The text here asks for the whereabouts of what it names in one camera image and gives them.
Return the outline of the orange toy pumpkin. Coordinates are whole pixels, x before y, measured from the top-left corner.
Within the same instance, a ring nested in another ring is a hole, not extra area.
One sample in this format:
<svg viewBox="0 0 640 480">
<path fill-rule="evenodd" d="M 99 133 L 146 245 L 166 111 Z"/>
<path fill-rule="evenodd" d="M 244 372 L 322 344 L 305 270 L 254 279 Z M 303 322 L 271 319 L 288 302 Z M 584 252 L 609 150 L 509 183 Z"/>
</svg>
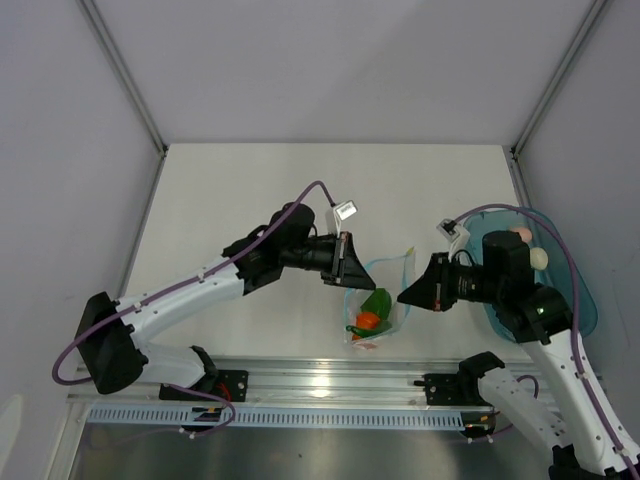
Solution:
<svg viewBox="0 0 640 480">
<path fill-rule="evenodd" d="M 356 323 L 354 326 L 363 327 L 363 328 L 375 328 L 380 322 L 381 318 L 373 312 L 361 312 L 356 316 Z M 357 341 L 363 338 L 359 338 L 352 334 L 352 340 Z"/>
</svg>

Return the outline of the clear zip top bag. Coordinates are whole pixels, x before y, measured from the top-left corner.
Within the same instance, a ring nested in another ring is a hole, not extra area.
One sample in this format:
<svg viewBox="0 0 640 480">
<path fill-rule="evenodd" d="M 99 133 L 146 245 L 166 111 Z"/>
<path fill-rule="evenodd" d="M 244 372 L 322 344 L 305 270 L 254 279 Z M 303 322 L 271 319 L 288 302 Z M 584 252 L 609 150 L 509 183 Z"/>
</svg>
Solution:
<svg viewBox="0 0 640 480">
<path fill-rule="evenodd" d="M 344 340 L 352 348 L 373 350 L 398 333 L 411 306 L 397 297 L 415 280 L 415 248 L 405 253 L 371 260 L 365 271 L 375 281 L 374 290 L 349 288 L 344 296 Z"/>
</svg>

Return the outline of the green toy bell pepper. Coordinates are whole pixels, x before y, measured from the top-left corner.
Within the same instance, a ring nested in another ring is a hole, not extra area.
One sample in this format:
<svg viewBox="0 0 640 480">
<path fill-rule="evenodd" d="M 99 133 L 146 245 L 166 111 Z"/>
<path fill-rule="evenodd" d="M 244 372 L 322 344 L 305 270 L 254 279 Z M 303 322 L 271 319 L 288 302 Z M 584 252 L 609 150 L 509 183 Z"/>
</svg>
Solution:
<svg viewBox="0 0 640 480">
<path fill-rule="evenodd" d="M 376 313 L 381 320 L 387 320 L 390 316 L 393 301 L 391 294 L 384 288 L 375 289 L 360 306 L 361 312 Z"/>
</svg>

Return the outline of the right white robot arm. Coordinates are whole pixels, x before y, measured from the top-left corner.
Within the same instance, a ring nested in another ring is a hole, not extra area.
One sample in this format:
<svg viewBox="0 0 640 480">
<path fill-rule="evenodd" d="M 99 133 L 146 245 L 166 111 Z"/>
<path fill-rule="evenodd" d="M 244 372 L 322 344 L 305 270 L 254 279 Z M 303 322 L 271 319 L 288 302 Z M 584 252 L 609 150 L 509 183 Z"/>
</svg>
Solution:
<svg viewBox="0 0 640 480">
<path fill-rule="evenodd" d="M 546 379 L 557 414 L 524 393 L 505 363 L 491 352 L 460 362 L 458 395 L 487 403 L 540 450 L 552 479 L 636 479 L 639 445 L 622 425 L 587 359 L 576 310 L 556 289 L 536 282 L 530 248 L 513 231 L 482 240 L 483 262 L 461 264 L 448 253 L 432 254 L 425 273 L 398 301 L 444 312 L 457 301 L 489 304 L 500 323 Z"/>
</svg>

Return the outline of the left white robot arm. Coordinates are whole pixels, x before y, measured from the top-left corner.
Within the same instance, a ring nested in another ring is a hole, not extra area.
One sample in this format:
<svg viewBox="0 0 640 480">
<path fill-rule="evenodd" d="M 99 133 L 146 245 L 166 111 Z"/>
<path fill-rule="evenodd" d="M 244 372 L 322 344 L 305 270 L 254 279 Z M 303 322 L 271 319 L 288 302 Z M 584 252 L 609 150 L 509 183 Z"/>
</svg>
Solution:
<svg viewBox="0 0 640 480">
<path fill-rule="evenodd" d="M 357 211 L 351 201 L 329 209 L 325 235 L 315 235 L 315 213 L 288 203 L 268 224 L 226 247 L 214 261 L 177 283 L 111 299 L 102 292 L 85 306 L 76 337 L 89 379 L 102 395 L 136 382 L 183 388 L 197 400 L 216 390 L 218 370 L 199 346 L 154 343 L 161 332 L 209 306 L 246 296 L 280 279 L 286 268 L 315 271 L 324 284 L 372 291 L 353 236 L 342 227 Z"/>
</svg>

